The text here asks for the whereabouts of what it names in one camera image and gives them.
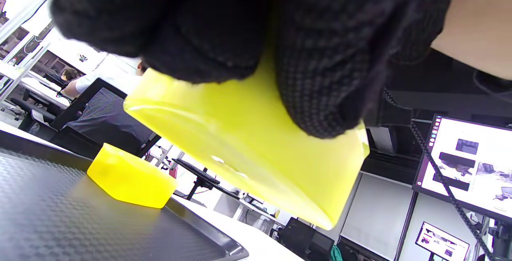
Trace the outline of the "person's left hand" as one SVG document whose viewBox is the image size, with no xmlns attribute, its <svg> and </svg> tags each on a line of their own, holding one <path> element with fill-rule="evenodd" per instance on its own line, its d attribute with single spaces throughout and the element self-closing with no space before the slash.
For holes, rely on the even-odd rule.
<svg viewBox="0 0 512 261">
<path fill-rule="evenodd" d="M 195 84 L 252 75 L 276 18 L 282 102 L 305 133 L 331 139 L 363 119 L 389 60 L 425 55 L 450 1 L 51 0 L 50 12 L 64 37 Z"/>
</svg>

